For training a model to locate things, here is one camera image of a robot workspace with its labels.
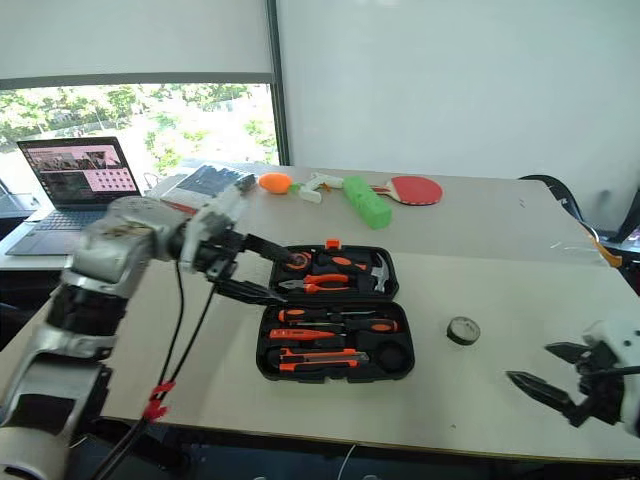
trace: white wall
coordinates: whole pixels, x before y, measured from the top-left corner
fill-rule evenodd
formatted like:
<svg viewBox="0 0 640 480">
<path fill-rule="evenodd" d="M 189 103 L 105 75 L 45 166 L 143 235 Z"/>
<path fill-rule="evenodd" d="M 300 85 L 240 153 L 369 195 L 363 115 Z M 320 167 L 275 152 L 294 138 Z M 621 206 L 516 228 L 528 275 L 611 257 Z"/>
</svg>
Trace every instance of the white wall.
<svg viewBox="0 0 640 480">
<path fill-rule="evenodd" d="M 0 0 L 0 79 L 270 73 L 263 0 Z"/>
<path fill-rule="evenodd" d="M 547 173 L 617 228 L 640 183 L 640 1 L 280 0 L 293 163 Z"/>
</svg>

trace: window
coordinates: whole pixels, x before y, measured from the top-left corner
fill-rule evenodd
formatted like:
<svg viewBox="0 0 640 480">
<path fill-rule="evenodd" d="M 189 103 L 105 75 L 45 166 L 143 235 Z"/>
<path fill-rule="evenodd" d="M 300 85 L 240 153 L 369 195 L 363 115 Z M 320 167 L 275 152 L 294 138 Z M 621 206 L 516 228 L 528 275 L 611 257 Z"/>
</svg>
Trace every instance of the window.
<svg viewBox="0 0 640 480">
<path fill-rule="evenodd" d="M 0 179 L 34 190 L 18 140 L 115 136 L 141 188 L 183 159 L 278 164 L 268 84 L 89 85 L 0 91 Z"/>
</svg>

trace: black chair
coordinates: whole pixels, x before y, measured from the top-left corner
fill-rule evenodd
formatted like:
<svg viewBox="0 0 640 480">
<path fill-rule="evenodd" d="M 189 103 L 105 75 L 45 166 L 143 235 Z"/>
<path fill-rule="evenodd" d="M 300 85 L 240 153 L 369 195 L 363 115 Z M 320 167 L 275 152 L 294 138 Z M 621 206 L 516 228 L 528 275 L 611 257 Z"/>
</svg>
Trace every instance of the black chair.
<svg viewBox="0 0 640 480">
<path fill-rule="evenodd" d="M 615 235 L 607 238 L 607 242 L 611 244 L 620 244 L 624 242 L 633 231 L 640 226 L 640 188 L 636 192 L 627 216 Z"/>
<path fill-rule="evenodd" d="M 560 202 L 562 208 L 580 223 L 585 223 L 578 202 L 576 202 L 571 190 L 557 178 L 550 175 L 527 175 L 520 177 L 520 180 L 540 180 L 547 186 L 554 198 Z"/>
<path fill-rule="evenodd" d="M 611 255 L 617 255 L 622 258 L 622 265 L 618 268 L 618 271 L 636 293 L 640 295 L 640 251 L 637 248 L 630 249 L 622 245 L 629 235 L 640 226 L 640 188 L 636 192 L 627 216 L 618 231 L 597 232 L 584 221 L 578 202 L 576 202 L 571 190 L 560 180 L 550 175 L 527 175 L 521 177 L 520 180 L 540 180 L 544 182 L 554 198 L 560 202 L 562 208 L 578 220 L 591 233 L 596 242 L 605 247 L 606 251 Z"/>
</svg>

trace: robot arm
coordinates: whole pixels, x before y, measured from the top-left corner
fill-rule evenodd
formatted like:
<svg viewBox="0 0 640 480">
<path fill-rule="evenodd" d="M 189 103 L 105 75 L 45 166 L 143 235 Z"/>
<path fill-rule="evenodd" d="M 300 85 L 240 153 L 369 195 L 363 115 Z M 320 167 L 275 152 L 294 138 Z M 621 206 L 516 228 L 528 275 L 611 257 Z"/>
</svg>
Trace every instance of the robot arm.
<svg viewBox="0 0 640 480">
<path fill-rule="evenodd" d="M 216 283 L 218 293 L 245 303 L 284 302 L 260 285 L 231 279 L 244 250 L 291 258 L 283 247 L 235 232 L 239 205 L 233 206 L 207 206 L 191 220 L 198 225 L 189 226 L 185 214 L 159 200 L 126 197 L 85 230 L 5 392 L 0 479 L 63 477 L 70 442 L 102 409 L 111 376 L 102 360 L 111 355 L 127 302 L 151 259 L 181 259 Z"/>
<path fill-rule="evenodd" d="M 560 342 L 545 349 L 573 364 L 585 395 L 575 404 L 569 394 L 527 372 L 507 372 L 524 393 L 564 415 L 574 427 L 589 417 L 614 425 L 622 422 L 640 437 L 640 327 L 636 319 L 593 324 L 583 334 L 586 345 Z"/>
</svg>

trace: orange handled pliers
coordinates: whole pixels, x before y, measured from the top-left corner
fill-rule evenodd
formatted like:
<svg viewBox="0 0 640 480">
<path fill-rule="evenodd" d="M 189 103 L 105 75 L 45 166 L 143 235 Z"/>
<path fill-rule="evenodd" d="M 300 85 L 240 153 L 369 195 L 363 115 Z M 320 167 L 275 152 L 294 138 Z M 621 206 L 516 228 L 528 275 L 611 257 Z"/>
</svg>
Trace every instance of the orange handled pliers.
<svg viewBox="0 0 640 480">
<path fill-rule="evenodd" d="M 328 273 L 326 275 L 307 275 L 302 280 L 287 280 L 286 282 L 280 282 L 282 288 L 291 290 L 294 288 L 302 288 L 305 293 L 318 293 L 318 292 L 339 292 L 348 290 L 349 287 L 321 287 L 322 283 L 348 283 L 349 276 L 339 273 Z"/>
</svg>

